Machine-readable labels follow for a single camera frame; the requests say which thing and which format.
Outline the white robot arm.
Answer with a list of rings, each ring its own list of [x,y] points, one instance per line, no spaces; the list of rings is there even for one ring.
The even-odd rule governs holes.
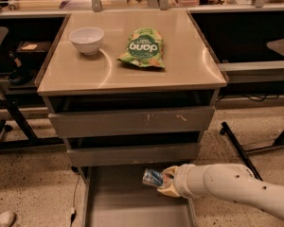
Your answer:
[[[171,166],[163,171],[158,191],[186,199],[210,195],[255,207],[284,221],[284,186],[258,180],[240,164]]]

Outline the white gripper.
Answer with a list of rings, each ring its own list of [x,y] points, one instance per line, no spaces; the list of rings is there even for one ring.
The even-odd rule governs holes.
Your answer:
[[[157,188],[157,191],[173,198],[194,198],[187,183],[188,173],[192,168],[193,165],[184,164],[181,166],[170,166],[164,169],[161,173],[163,184]]]

